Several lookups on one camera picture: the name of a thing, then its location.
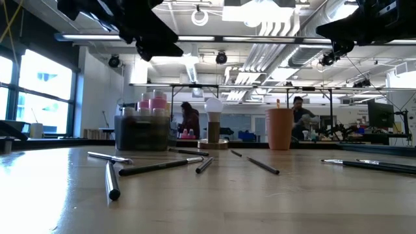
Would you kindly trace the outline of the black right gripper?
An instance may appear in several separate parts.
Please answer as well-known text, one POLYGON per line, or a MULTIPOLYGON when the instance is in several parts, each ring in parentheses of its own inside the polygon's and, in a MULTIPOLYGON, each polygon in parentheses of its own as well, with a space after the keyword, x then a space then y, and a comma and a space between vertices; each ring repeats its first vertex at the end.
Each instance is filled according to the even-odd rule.
POLYGON ((328 56, 342 57, 356 44, 367 46, 415 37, 415 0, 356 0, 356 5, 350 15, 317 27, 317 35, 331 40, 328 56), (374 28, 374 32, 346 32, 368 28, 374 28))

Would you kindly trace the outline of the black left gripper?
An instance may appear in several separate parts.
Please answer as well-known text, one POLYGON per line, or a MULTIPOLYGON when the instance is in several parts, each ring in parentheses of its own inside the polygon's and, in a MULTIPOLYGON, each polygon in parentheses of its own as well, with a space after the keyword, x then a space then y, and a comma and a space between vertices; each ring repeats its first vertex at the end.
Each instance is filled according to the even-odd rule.
POLYGON ((163 0, 107 0, 115 26, 129 33, 128 44, 134 41, 156 44, 136 44, 140 57, 149 62, 153 57, 181 57, 183 50, 176 42, 178 35, 152 11, 163 0))

